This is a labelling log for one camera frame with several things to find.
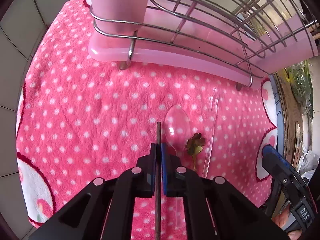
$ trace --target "metal wire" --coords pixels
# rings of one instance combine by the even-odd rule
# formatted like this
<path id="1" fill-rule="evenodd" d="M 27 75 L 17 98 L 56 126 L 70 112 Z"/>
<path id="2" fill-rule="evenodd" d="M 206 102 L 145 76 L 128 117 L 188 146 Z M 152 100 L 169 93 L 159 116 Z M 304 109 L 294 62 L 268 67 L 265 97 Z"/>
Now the metal wire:
<path id="1" fill-rule="evenodd" d="M 151 24 L 145 24 L 145 23 L 138 23 L 138 22 L 130 22 L 130 21 L 122 21 L 122 20 L 110 20 L 110 19 L 103 19 L 97 15 L 95 15 L 92 11 L 92 8 L 90 8 L 90 13 L 92 16 L 100 21 L 104 22 L 114 22 L 114 23 L 127 23 L 127 24 L 133 24 L 133 25 L 138 25 L 138 26 L 143 26 L 147 28 L 155 28 L 158 30 L 163 30 L 169 33 L 172 33 L 172 37 L 170 39 L 170 42 L 168 41 L 163 41 L 163 40 L 157 40 L 157 39 L 152 39 L 148 37 L 141 37 L 139 36 L 139 32 L 135 32 L 134 35 L 121 35 L 121 34 L 111 34 L 111 33 L 106 33 L 102 31 L 100 28 L 98 28 L 96 22 L 94 21 L 94 28 L 96 31 L 101 33 L 104 36 L 108 37 L 115 37 L 115 38 L 125 38 L 125 39 L 131 39 L 131 45 L 133 44 L 133 48 L 130 48 L 130 51 L 132 51 L 131 55 L 129 55 L 129 58 L 131 58 L 134 50 L 134 42 L 136 40 L 143 40 L 143 41 L 150 41 L 150 42 L 157 42 L 161 44 L 166 44 L 170 46 L 174 46 L 177 48 L 181 49 L 187 49 L 192 52 L 196 52 L 205 56 L 208 56 L 210 58 L 219 60 L 231 67 L 235 67 L 242 72 L 248 74 L 248 77 L 250 78 L 250 85 L 252 84 L 252 77 L 256 78 L 262 78 L 262 76 L 257 75 L 253 70 L 254 69 L 259 69 L 260 71 L 264 72 L 265 74 L 270 74 L 266 72 L 265 70 L 261 69 L 258 65 L 253 64 L 250 59 L 253 57 L 259 57 L 261 59 L 266 57 L 266 50 L 269 50 L 271 53 L 276 53 L 276 45 L 277 44 L 282 44 L 282 46 L 286 47 L 286 40 L 290 37 L 292 37 L 296 42 L 296 34 L 305 31 L 310 47 L 312 50 L 312 53 L 314 55 L 311 39 L 309 37 L 309 33 L 307 28 L 310 27 L 311 25 L 315 25 L 317 23 L 316 18 L 314 15 L 309 11 L 309 14 L 312 17 L 312 20 L 309 19 L 309 22 L 306 20 L 304 14 L 307 12 L 301 12 L 299 9 L 299 6 L 297 6 L 293 0 L 279 0 L 280 3 L 282 4 L 283 8 L 285 11 L 283 11 L 284 15 L 282 14 L 282 9 L 277 8 L 275 1 L 276 0 L 265 0 L 265 3 L 262 5 L 258 5 L 258 2 L 261 0 L 229 0 L 232 4 L 237 6 L 234 9 L 230 9 L 229 7 L 225 6 L 224 3 L 221 3 L 217 0 L 166 0 L 171 2 L 172 8 L 165 8 L 160 1 L 161 0 L 150 0 L 153 3 L 153 6 L 148 6 L 148 9 L 154 9 L 154 10 L 161 10 L 165 11 L 175 17 L 178 17 L 180 19 L 180 22 L 178 24 L 178 27 L 176 30 L 171 30 L 162 26 L 156 26 L 156 25 L 151 25 Z M 292 6 L 295 13 L 289 10 L 288 5 Z M 177 9 L 179 6 L 183 6 L 186 8 L 186 13 L 182 14 L 177 12 Z M 278 26 L 275 22 L 275 18 L 271 15 L 269 15 L 265 10 L 267 9 L 267 6 L 270 6 L 270 9 L 273 10 L 273 13 L 278 15 L 278 17 L 281 19 L 281 21 L 284 23 L 286 28 L 288 29 L 288 33 L 282 34 Z M 197 19 L 193 17 L 193 12 L 201 12 L 209 17 L 215 18 L 219 20 L 220 22 L 224 23 L 225 25 L 229 26 L 232 28 L 231 32 L 226 32 L 225 30 L 222 30 L 214 25 L 210 25 L 207 22 L 204 22 L 200 19 Z M 297 14 L 299 16 L 300 22 L 301 22 L 301 27 L 292 29 L 289 24 L 287 23 L 286 20 L 288 18 L 292 17 L 294 14 Z M 225 48 L 221 45 L 215 44 L 213 42 L 201 39 L 197 36 L 190 35 L 187 33 L 184 33 L 182 31 L 183 26 L 185 25 L 186 22 L 193 22 L 195 24 L 204 26 L 206 28 L 209 28 L 210 30 L 214 30 L 223 36 L 227 37 L 228 39 L 231 39 L 232 41 L 237 42 L 238 44 L 241 45 L 243 55 L 237 55 L 236 53 L 230 51 L 230 49 Z M 266 39 L 261 38 L 263 34 L 266 34 L 267 37 L 269 38 L 270 42 L 266 42 Z M 228 52 L 230 55 L 235 56 L 239 59 L 237 63 L 233 62 L 228 62 L 226 59 L 219 58 L 218 55 L 212 55 L 210 53 L 200 51 L 197 49 L 193 49 L 187 46 L 179 45 L 176 44 L 176 38 L 178 35 L 188 37 L 195 39 L 197 41 L 204 42 L 206 44 L 209 44 L 211 46 L 214 46 L 216 48 L 219 48 L 225 52 Z M 258 41 L 260 43 L 260 49 L 259 50 L 254 50 L 252 49 L 252 46 L 250 44 L 254 41 Z M 239 65 L 241 63 L 246 63 L 247 69 L 244 69 L 240 67 Z"/>

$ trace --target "white polka dot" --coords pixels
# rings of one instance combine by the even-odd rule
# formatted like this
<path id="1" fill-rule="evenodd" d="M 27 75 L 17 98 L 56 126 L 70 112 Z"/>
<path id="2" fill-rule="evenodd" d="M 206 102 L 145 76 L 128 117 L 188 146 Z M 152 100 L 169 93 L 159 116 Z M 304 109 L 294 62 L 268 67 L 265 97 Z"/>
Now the white polka dot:
<path id="1" fill-rule="evenodd" d="M 138 150 L 138 145 L 133 144 L 133 145 L 131 146 L 131 150 L 137 151 L 137 150 Z"/>
<path id="2" fill-rule="evenodd" d="M 103 132 L 103 136 L 104 136 L 104 137 L 108 137 L 108 136 L 109 136 L 109 132 L 108 132 L 108 131 L 104 131 L 104 132 Z"/>
<path id="3" fill-rule="evenodd" d="M 74 151 L 75 151 L 75 152 L 79 152 L 79 151 L 80 151 L 79 146 L 75 146 Z"/>
<path id="4" fill-rule="evenodd" d="M 127 109 L 128 109 L 128 107 L 127 107 L 127 105 L 126 105 L 126 104 L 122 104 L 122 105 L 121 105 L 121 109 L 125 111 L 125 110 L 127 110 Z"/>
<path id="5" fill-rule="evenodd" d="M 135 72 L 133 73 L 133 76 L 136 77 L 136 78 L 138 78 L 138 77 L 140 77 L 140 74 L 135 71 Z"/>
<path id="6" fill-rule="evenodd" d="M 121 136 L 122 136 L 122 137 L 127 137 L 127 136 L 128 136 L 128 132 L 125 131 L 125 130 L 122 130 L 122 131 L 121 131 Z"/>
<path id="7" fill-rule="evenodd" d="M 123 163 L 128 163 L 128 162 L 129 162 L 129 160 L 128 160 L 126 157 L 122 157 L 122 158 L 121 158 L 121 161 L 122 161 Z"/>

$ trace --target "plastic bag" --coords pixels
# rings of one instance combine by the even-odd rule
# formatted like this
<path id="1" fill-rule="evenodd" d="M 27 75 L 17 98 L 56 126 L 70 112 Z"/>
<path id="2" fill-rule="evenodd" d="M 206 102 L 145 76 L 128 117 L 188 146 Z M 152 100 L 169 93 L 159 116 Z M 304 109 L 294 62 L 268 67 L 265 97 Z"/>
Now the plastic bag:
<path id="1" fill-rule="evenodd" d="M 309 65 L 311 65 L 311 63 L 305 60 L 287 68 L 292 93 L 297 102 L 300 103 L 303 115 L 306 115 L 310 109 L 312 109 L 310 100 L 312 88 L 310 87 L 310 82 L 305 72 Z"/>
<path id="2" fill-rule="evenodd" d="M 303 159 L 303 164 L 300 168 L 300 174 L 314 170 L 319 164 L 319 156 L 313 151 L 309 150 Z"/>
<path id="3" fill-rule="evenodd" d="M 302 178 L 306 178 L 306 179 L 308 179 L 308 180 L 310 181 L 311 178 L 312 178 L 312 176 L 313 176 L 313 174 L 315 173 L 315 171 L 316 171 L 316 170 L 307 171 L 307 172 L 303 173 L 303 174 L 301 175 L 301 177 L 302 177 Z"/>

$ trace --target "blue gripper pad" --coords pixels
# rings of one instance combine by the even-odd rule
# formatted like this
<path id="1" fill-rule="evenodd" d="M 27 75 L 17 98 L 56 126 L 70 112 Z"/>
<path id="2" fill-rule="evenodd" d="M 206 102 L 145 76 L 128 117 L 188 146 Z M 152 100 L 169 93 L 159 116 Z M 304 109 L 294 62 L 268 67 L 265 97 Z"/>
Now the blue gripper pad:
<path id="1" fill-rule="evenodd" d="M 267 154 L 274 154 L 282 163 L 284 166 L 286 166 L 288 169 L 290 169 L 290 163 L 284 159 L 280 153 L 277 152 L 276 149 L 274 149 L 270 144 L 267 144 L 265 147 L 262 149 L 262 156 L 266 157 Z"/>
<path id="2" fill-rule="evenodd" d="M 164 195 L 167 195 L 168 174 L 166 167 L 166 144 L 161 144 L 161 164 L 162 164 L 162 187 Z"/>

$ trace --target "metal wire rack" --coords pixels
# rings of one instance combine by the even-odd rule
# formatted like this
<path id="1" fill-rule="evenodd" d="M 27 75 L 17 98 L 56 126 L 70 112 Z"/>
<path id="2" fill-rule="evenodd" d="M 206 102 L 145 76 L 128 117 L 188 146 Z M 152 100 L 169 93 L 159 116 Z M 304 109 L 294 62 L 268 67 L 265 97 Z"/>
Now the metal wire rack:
<path id="1" fill-rule="evenodd" d="M 220 60 L 232 67 L 235 67 L 247 75 L 250 76 L 250 84 L 252 85 L 252 77 L 262 78 L 263 75 L 270 73 L 263 70 L 256 64 L 254 64 L 251 59 L 253 57 L 259 57 L 261 59 L 266 57 L 266 51 L 270 51 L 272 53 L 276 53 L 276 45 L 282 44 L 282 46 L 286 47 L 286 40 L 290 37 L 293 37 L 297 42 L 296 34 L 303 31 L 309 32 L 308 28 L 313 27 L 313 29 L 318 28 L 317 20 L 312 12 L 308 9 L 308 6 L 303 2 L 303 0 L 166 0 L 174 3 L 173 9 L 168 9 L 161 5 L 161 0 L 150 0 L 152 2 L 152 6 L 148 6 L 149 9 L 154 10 L 162 10 L 169 14 L 174 15 L 175 17 L 180 18 L 180 23 L 176 30 L 168 29 L 161 26 L 139 23 L 139 22 L 129 22 L 122 20 L 111 20 L 111 19 L 103 19 L 94 14 L 92 8 L 90 8 L 90 12 L 92 16 L 103 22 L 114 22 L 114 23 L 125 23 L 137 25 L 137 29 L 139 26 L 144 26 L 147 28 L 154 28 L 158 30 L 163 30 L 172 34 L 172 38 L 170 41 L 158 40 L 153 38 L 148 38 L 144 36 L 139 36 L 139 31 L 135 31 L 133 35 L 121 35 L 121 34 L 111 34 L 102 31 L 94 21 L 94 28 L 99 33 L 108 37 L 115 38 L 126 38 L 131 39 L 131 46 L 129 49 L 129 56 L 126 62 L 129 65 L 133 52 L 136 40 L 150 41 L 150 42 L 158 42 L 170 46 L 175 46 L 182 49 L 187 49 L 196 53 L 200 53 L 202 55 Z M 185 14 L 179 13 L 177 8 L 179 5 L 183 5 L 188 7 L 188 10 Z M 209 15 L 210 17 L 219 20 L 220 22 L 227 25 L 229 28 L 231 27 L 231 32 L 226 32 L 214 25 L 210 25 L 207 22 L 201 21 L 200 19 L 194 18 L 192 13 L 194 11 L 199 11 Z M 299 28 L 292 28 L 287 20 L 294 16 L 298 15 L 301 21 L 301 25 Z M 225 37 L 228 37 L 232 41 L 236 41 L 239 43 L 243 49 L 243 55 L 236 54 L 229 50 L 226 47 L 220 46 L 219 44 L 207 41 L 200 37 L 188 34 L 183 32 L 183 26 L 186 22 L 193 22 L 198 25 L 205 26 L 211 30 L 214 30 Z M 278 26 L 280 23 L 286 25 L 288 32 L 286 35 L 283 35 Z M 225 59 L 219 58 L 218 55 L 213 55 L 208 52 L 200 51 L 191 47 L 183 46 L 181 44 L 176 43 L 177 37 L 181 35 L 184 37 L 192 38 L 195 41 L 205 42 L 214 47 L 222 49 L 223 51 L 229 53 L 232 56 L 238 58 L 238 62 L 228 62 Z M 262 39 L 263 35 L 268 36 L 268 42 L 266 39 Z M 312 41 L 310 36 L 308 35 L 309 44 L 313 53 Z M 250 43 L 253 41 L 259 41 L 260 49 L 254 50 L 250 47 Z M 264 74 L 256 74 L 252 70 L 259 69 Z"/>

